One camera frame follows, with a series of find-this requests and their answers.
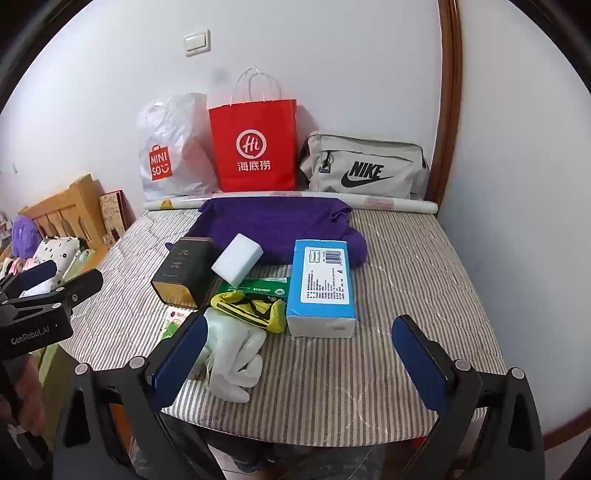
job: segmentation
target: striped mattress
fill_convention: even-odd
[[[198,215],[147,212],[131,226],[99,266],[101,292],[74,311],[74,335],[61,343],[69,354],[100,370],[151,352],[166,305],[150,279],[167,255],[164,243],[181,237]],[[221,432],[297,445],[361,446],[424,436],[436,415],[423,406],[389,337],[392,321],[403,313],[452,358],[505,373],[482,304],[432,215],[354,210],[351,224],[368,244],[367,263],[353,272],[354,337],[270,333],[250,402],[221,401],[190,380],[166,413]],[[256,267],[252,274],[282,276],[288,269]]]

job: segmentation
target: wooden headboard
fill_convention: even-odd
[[[99,189],[90,175],[79,178],[63,192],[23,208],[19,214],[32,219],[43,237],[84,238],[89,248],[97,250],[87,268],[94,267],[107,252],[103,244],[106,228],[100,212]],[[9,245],[0,255],[0,260],[11,254],[12,247]]]

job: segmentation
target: light switch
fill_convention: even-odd
[[[187,57],[209,51],[209,30],[185,36],[184,48]]]

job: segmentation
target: blue gripper pad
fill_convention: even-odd
[[[429,410],[436,411],[439,416],[443,415],[447,409],[447,380],[427,347],[421,344],[402,317],[394,320],[391,335],[396,353],[406,367],[421,400]]]
[[[154,411],[162,410],[173,404],[205,346],[207,320],[201,313],[195,312],[190,314],[185,322],[191,321],[194,317],[196,318],[192,325],[185,331],[177,347],[170,352],[152,379],[154,396],[151,399],[151,405]]]
[[[23,291],[29,290],[34,286],[39,285],[41,282],[55,277],[56,273],[56,263],[53,260],[48,260],[47,262],[43,262],[29,270],[21,272],[20,278],[18,279],[20,282],[19,287]]]

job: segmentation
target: purple towel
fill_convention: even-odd
[[[19,216],[12,223],[12,257],[33,258],[41,243],[41,235],[35,222],[28,217]]]
[[[258,243],[258,265],[291,264],[296,240],[344,240],[351,267],[361,267],[367,244],[349,225],[351,208],[337,199],[314,197],[225,197],[206,201],[187,236],[213,239],[221,250],[241,233]]]

